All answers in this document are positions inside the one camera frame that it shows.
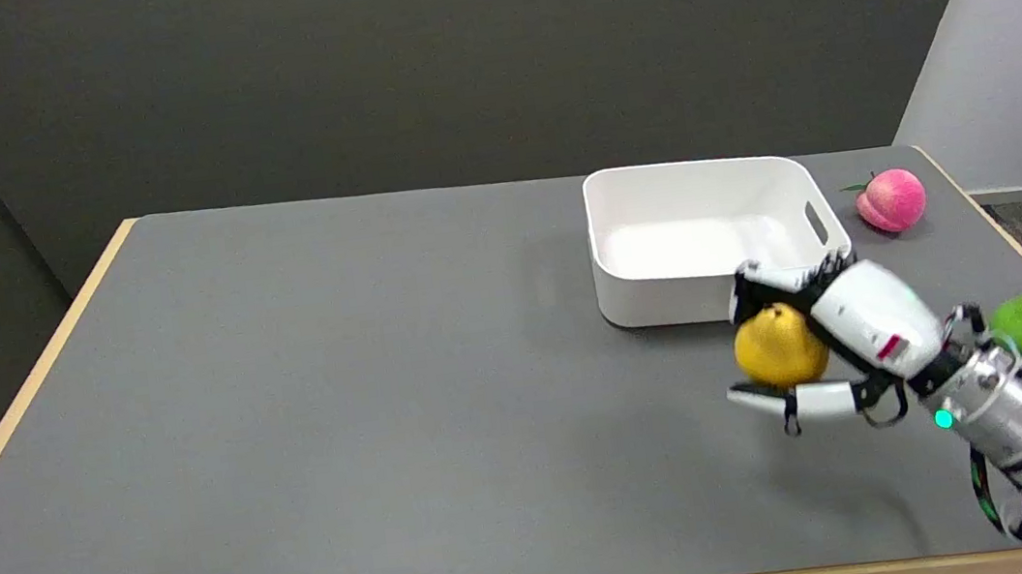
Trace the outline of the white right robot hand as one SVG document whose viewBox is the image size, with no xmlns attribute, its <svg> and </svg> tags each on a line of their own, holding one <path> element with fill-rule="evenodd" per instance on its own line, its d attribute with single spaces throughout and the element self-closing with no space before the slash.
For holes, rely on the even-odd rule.
<svg viewBox="0 0 1022 574">
<path fill-rule="evenodd" d="M 858 370 L 860 379 L 807 378 L 795 387 L 780 382 L 730 386 L 731 403 L 780 417 L 784 433 L 796 438 L 805 420 L 865 417 L 877 425 L 872 408 L 886 393 L 898 397 L 896 423 L 905 416 L 905 393 L 919 400 L 939 391 L 965 364 L 950 347 L 953 319 L 935 314 L 901 278 L 853 254 L 834 252 L 811 268 L 741 264 L 734 273 L 730 318 L 743 330 L 762 315 L 795 310 L 810 336 L 831 354 Z"/>
</svg>

